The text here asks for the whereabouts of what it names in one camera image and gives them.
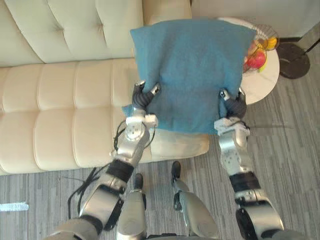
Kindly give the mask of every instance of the tufted cushion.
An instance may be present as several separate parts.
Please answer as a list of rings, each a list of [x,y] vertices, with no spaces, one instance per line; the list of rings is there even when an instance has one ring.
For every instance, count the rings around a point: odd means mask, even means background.
[[[190,0],[142,0],[144,25],[191,19]]]
[[[108,163],[138,80],[133,58],[0,68],[0,175]],[[141,163],[208,150],[207,135],[156,131]]]
[[[133,57],[141,0],[0,0],[0,67]]]

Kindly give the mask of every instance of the sofa seat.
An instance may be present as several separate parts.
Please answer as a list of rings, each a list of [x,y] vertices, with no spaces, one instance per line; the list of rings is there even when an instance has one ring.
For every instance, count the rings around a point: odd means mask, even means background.
[[[0,175],[103,166],[139,76],[134,58],[0,68]],[[157,129],[141,163],[197,156],[206,134]]]

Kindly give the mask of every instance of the wire fruit basket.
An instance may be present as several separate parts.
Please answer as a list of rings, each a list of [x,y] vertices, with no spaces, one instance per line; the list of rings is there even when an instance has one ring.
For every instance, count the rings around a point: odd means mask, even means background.
[[[255,37],[244,58],[244,73],[262,71],[267,62],[267,51],[274,50],[279,45],[279,36],[271,26],[257,24],[252,29],[255,30]]]
[[[257,24],[252,29],[256,32],[254,43],[259,49],[271,51],[278,47],[279,35],[270,25]]]

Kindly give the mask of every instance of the robot leg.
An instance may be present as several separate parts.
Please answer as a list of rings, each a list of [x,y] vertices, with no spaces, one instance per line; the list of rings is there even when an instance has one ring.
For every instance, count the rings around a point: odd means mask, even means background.
[[[172,185],[174,188],[174,209],[181,211],[189,236],[218,239],[216,222],[204,203],[180,180],[181,165],[178,161],[172,164]]]
[[[136,174],[134,190],[132,190],[123,205],[119,216],[116,239],[142,240],[146,238],[146,197],[142,193],[143,177]]]

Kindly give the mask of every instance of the yellow fruit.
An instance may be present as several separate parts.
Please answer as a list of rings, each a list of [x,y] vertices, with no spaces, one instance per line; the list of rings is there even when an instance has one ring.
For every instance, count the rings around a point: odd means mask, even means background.
[[[257,46],[258,46],[258,48],[260,48],[260,49],[265,49],[267,46],[268,46],[268,44],[269,44],[269,42],[268,42],[268,40],[267,39],[258,39],[257,41]]]
[[[262,67],[258,68],[258,73],[262,72],[266,68],[266,65],[267,65],[267,59],[265,60],[265,62],[262,65]]]
[[[277,45],[277,42],[278,42],[278,40],[276,37],[270,37],[268,39],[268,46],[266,47],[266,49],[268,49],[268,50],[274,49],[275,46]]]

